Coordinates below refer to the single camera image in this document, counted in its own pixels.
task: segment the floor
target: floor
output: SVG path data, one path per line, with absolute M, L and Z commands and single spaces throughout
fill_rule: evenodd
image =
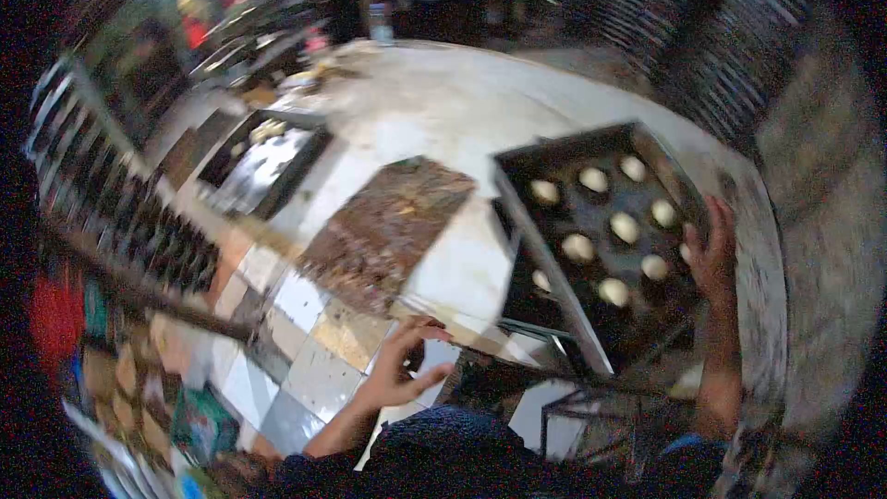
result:
M 181 371 L 188 384 L 200 385 L 202 377 L 208 380 L 240 420 L 239 448 L 271 456 L 301 452 L 366 381 L 380 344 L 397 322 L 355 312 L 260 245 L 244 251 L 236 269 L 221 276 L 227 281 L 217 283 L 221 292 L 216 315 L 263 320 L 282 353 L 283 366 L 268 370 L 252 350 L 235 341 L 155 316 L 152 331 L 167 344 L 161 351 L 164 364 L 168 370 Z M 428 341 L 425 347 L 419 373 L 441 362 L 457 362 L 463 354 L 459 347 L 441 341 Z M 443 382 L 413 402 L 383 409 L 379 425 L 431 407 L 446 394 L 442 390 L 452 386 Z M 542 405 L 573 390 L 570 384 L 545 382 L 523 394 L 511 427 L 527 447 L 538 448 Z M 583 423 L 552 423 L 549 456 L 575 453 L 583 427 Z

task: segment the black baking tray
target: black baking tray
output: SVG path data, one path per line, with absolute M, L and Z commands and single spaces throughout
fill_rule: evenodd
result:
M 626 155 L 641 159 L 653 177 L 643 184 L 629 180 L 618 168 Z M 698 191 L 643 125 L 629 122 L 595 129 L 509 150 L 495 155 L 494 161 L 505 210 L 532 260 L 548 277 L 571 334 L 596 373 L 616 374 L 661 350 L 692 324 L 690 313 L 699 295 L 678 252 L 680 224 L 676 231 L 662 231 L 650 219 L 649 205 L 667 198 L 680 221 L 692 222 L 703 238 L 708 235 L 708 216 Z M 610 192 L 604 199 L 578 183 L 578 173 L 586 167 L 608 175 Z M 540 205 L 529 190 L 534 180 L 556 183 L 559 205 Z M 616 212 L 627 212 L 640 225 L 634 247 L 610 235 L 608 221 Z M 560 241 L 570 233 L 593 240 L 597 259 L 590 267 L 579 268 L 560 252 Z M 649 282 L 640 271 L 641 259 L 650 253 L 662 256 L 671 267 L 664 282 Z M 616 308 L 598 298 L 597 283 L 605 277 L 629 286 L 629 306 Z
M 294 157 L 288 160 L 286 165 L 280 163 L 275 166 L 272 173 L 264 177 L 261 182 L 247 181 L 250 178 L 235 182 L 232 178 L 241 177 L 243 172 L 256 174 L 258 177 L 255 165 L 247 165 L 255 161 L 252 155 L 257 151 L 249 146 L 249 135 L 268 119 L 286 122 L 286 133 L 281 137 L 268 139 L 262 147 L 273 149 L 279 146 L 292 146 L 295 149 Z M 326 119 L 313 112 L 294 109 L 273 112 L 257 110 L 246 116 L 228 133 L 225 141 L 200 171 L 198 179 L 214 189 L 208 202 L 217 208 L 226 212 L 234 210 L 241 214 L 268 219 L 292 197 L 332 139 L 333 135 L 327 131 Z M 247 152 L 239 161 L 232 161 L 232 148 L 240 143 L 245 144 Z M 236 198 L 239 195 L 235 193 L 243 189 L 241 186 L 251 187 L 249 193 L 254 195 L 249 200 Z

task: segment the metal edge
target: metal edge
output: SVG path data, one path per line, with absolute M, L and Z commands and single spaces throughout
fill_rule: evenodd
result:
M 538 145 L 530 145 L 529 147 L 535 149 L 538 148 Z M 517 150 L 520 149 L 509 150 L 507 152 L 512 153 Z M 601 345 L 601 341 L 594 332 L 591 323 L 582 314 L 583 309 L 582 305 L 579 304 L 579 299 L 576 297 L 576 294 L 573 293 L 570 283 L 567 281 L 566 277 L 564 277 L 560 268 L 557 267 L 557 260 L 546 247 L 545 240 L 539 235 L 538 230 L 536 229 L 536 224 L 533 223 L 532 218 L 529 216 L 529 213 L 517 196 L 517 191 L 515 191 L 514 187 L 512 187 L 511 183 L 508 181 L 507 175 L 505 175 L 504 170 L 498 163 L 498 156 L 493 157 L 493 161 L 496 166 L 493 179 L 499 192 L 502 193 L 505 209 L 515 220 L 516 226 L 523 228 L 522 234 L 526 239 L 527 248 L 530 251 L 530 254 L 532 254 L 536 258 L 536 261 L 538 261 L 540 268 L 542 268 L 543 271 L 546 272 L 546 275 L 548 275 L 554 293 L 567 299 L 562 305 L 570 313 L 570 316 L 567 317 L 567 321 L 572 330 L 577 334 L 576 337 L 578 337 L 577 341 L 579 343 L 579 348 L 582 351 L 583 358 L 588 362 L 592 370 L 599 375 L 605 377 L 615 376 L 615 371 L 607 357 L 607 353 Z
M 316 128 L 311 130 L 312 135 L 305 142 L 284 171 L 278 176 L 268 192 L 261 198 L 259 204 L 246 214 L 252 214 L 261 219 L 269 219 L 276 214 L 281 208 L 280 202 L 288 200 L 295 191 L 302 185 L 302 182 L 308 176 L 311 168 L 327 150 L 327 146 L 333 141 L 333 134 L 325 128 Z

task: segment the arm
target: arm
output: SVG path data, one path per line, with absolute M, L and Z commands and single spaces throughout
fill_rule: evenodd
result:
M 711 305 L 703 331 L 705 367 L 694 428 L 704 438 L 729 439 L 742 399 L 734 220 L 723 200 L 707 196 L 705 203 L 712 226 L 708 248 L 703 249 L 694 227 L 685 227 L 693 279 Z
M 360 386 L 351 402 L 305 446 L 305 455 L 314 458 L 362 449 L 372 434 L 383 407 L 402 405 L 416 399 L 453 371 L 452 364 L 441 364 L 421 377 L 411 379 L 404 366 L 416 359 L 415 350 L 425 339 L 449 341 L 452 336 L 430 316 L 416 316 L 402 322 L 379 351 L 370 377 Z M 413 362 L 417 369 L 421 362 Z

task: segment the hand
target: hand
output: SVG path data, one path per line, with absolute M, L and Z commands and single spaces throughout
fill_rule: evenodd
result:
M 353 402 L 364 408 L 379 409 L 403 405 L 416 399 L 426 389 L 444 380 L 455 368 L 447 362 L 416 379 L 410 378 L 408 371 L 418 371 L 424 357 L 424 340 L 449 341 L 451 338 L 443 325 L 431 316 L 414 316 L 402 321 L 397 331 L 383 341 L 372 373 L 358 389 Z
M 690 271 L 693 280 L 709 301 L 730 306 L 736 303 L 736 233 L 733 211 L 726 203 L 713 196 L 705 197 L 709 209 L 711 235 L 709 246 L 703 250 L 696 228 L 684 226 L 684 238 L 690 248 Z

